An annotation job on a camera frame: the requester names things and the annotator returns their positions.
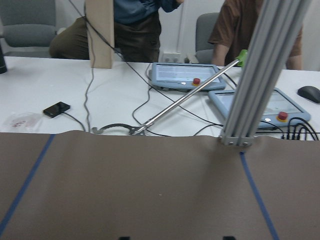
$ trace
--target blue control panel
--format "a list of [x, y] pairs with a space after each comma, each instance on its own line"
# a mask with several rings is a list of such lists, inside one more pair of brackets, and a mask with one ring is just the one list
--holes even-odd
[[[228, 117], [229, 110], [234, 99], [234, 90], [223, 90], [223, 91], [210, 91], [208, 93], [209, 98], [212, 100], [214, 106], [221, 113], [223, 120]], [[283, 113], [287, 114], [286, 119], [282, 119]], [[274, 124], [278, 127], [287, 126], [291, 118], [299, 117], [306, 121], [311, 119], [310, 114], [304, 110], [301, 106], [295, 103], [290, 97], [284, 94], [278, 88], [275, 88], [271, 94], [269, 102], [264, 110], [261, 117], [262, 121]], [[258, 127], [260, 129], [272, 128], [271, 124], [260, 122]], [[298, 119], [293, 119], [290, 125], [296, 125], [302, 123]]]
[[[218, 72], [212, 64], [166, 63], [152, 64], [151, 83], [163, 90], [191, 90]], [[226, 82], [220, 76], [203, 90], [223, 90]]]

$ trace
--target green cap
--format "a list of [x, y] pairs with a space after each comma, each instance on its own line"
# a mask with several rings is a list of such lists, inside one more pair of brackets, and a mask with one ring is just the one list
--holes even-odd
[[241, 50], [239, 56], [236, 57], [236, 59], [239, 60], [239, 62], [237, 64], [239, 67], [245, 66], [246, 60], [247, 60], [247, 55], [248, 55], [248, 50], [243, 49], [243, 50]]

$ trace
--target brown pants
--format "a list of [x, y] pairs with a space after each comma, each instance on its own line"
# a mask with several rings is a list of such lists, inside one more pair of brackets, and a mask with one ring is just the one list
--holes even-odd
[[[161, 33], [159, 14], [155, 12], [131, 24], [114, 23], [115, 47], [127, 62], [158, 62]], [[50, 44], [56, 59], [89, 59], [87, 26], [83, 17], [57, 35]]]

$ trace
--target blue tape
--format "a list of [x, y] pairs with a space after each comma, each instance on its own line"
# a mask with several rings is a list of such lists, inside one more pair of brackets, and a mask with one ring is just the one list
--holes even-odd
[[246, 161], [246, 157], [245, 157], [245, 153], [244, 152], [240, 152], [240, 157], [241, 157], [241, 162], [242, 162], [242, 166], [244, 168], [244, 171], [245, 171], [245, 174], [246, 174], [246, 177], [248, 178], [248, 181], [250, 183], [250, 186], [252, 188], [252, 191], [254, 193], [254, 196], [255, 196], [255, 199], [256, 201], [258, 202], [259, 204], [259, 207], [260, 207], [260, 210], [262, 212], [262, 215], [264, 217], [264, 220], [269, 228], [269, 231], [272, 235], [272, 238], [273, 240], [279, 240], [279, 237], [278, 237], [278, 234], [277, 234], [277, 231], [275, 229], [275, 226], [274, 224], [272, 223], [272, 220], [270, 218], [270, 215], [267, 211], [267, 208], [264, 204], [264, 201], [259, 193], [259, 190], [255, 184], [255, 181], [251, 175], [251, 172], [249, 170], [249, 167], [248, 167], [248, 164], [247, 164], [247, 161]]
[[46, 142], [46, 144], [44, 145], [39, 157], [37, 158], [36, 162], [34, 163], [33, 167], [31, 168], [28, 176], [26, 177], [22, 187], [20, 188], [18, 194], [16, 195], [16, 197], [13, 200], [13, 202], [11, 203], [8, 211], [6, 212], [4, 218], [2, 219], [2, 221], [0, 223], [0, 238], [1, 238], [1, 235], [3, 234], [3, 232], [5, 231], [6, 226], [9, 223], [12, 215], [14, 214], [20, 200], [24, 196], [29, 184], [31, 183], [32, 178], [34, 177], [36, 171], [38, 170], [38, 167], [41, 164], [44, 156], [46, 155], [47, 150], [49, 149], [50, 144], [52, 143], [54, 137], [55, 137], [55, 134], [50, 135], [50, 137], [49, 137], [48, 141]]

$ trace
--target clear plastic bag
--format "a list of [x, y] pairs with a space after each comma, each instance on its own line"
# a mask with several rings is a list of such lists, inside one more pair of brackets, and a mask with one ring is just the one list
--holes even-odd
[[42, 114], [33, 112], [14, 113], [2, 124], [5, 133], [37, 133], [42, 123]]

